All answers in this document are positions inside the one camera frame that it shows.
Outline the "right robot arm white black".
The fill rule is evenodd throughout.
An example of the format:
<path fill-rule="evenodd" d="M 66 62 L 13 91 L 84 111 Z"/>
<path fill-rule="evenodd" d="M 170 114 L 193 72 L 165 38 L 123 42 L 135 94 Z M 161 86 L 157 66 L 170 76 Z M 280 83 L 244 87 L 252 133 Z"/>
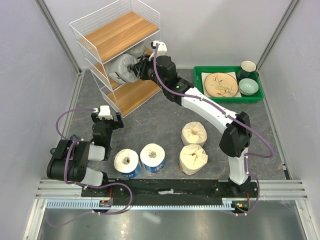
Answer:
<path fill-rule="evenodd" d="M 176 65 L 169 56 L 152 59 L 145 56 L 128 69 L 139 79 L 156 83 L 168 100 L 197 113 L 221 132 L 219 147 L 228 156 L 230 168 L 229 191 L 235 197 L 242 196 L 251 180 L 245 164 L 245 154 L 252 137 L 247 129 L 250 126 L 248 114 L 237 114 L 223 109 L 204 96 L 190 82 L 178 75 Z"/>

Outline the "grey paper towel roll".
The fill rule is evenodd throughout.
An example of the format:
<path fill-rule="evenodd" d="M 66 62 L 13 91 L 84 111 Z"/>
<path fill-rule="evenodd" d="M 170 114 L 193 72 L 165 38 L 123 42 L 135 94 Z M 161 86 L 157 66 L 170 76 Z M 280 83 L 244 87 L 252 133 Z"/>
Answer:
<path fill-rule="evenodd" d="M 133 46 L 128 53 L 135 57 L 136 59 L 140 58 L 145 53 L 145 45 L 143 42 L 138 43 Z"/>

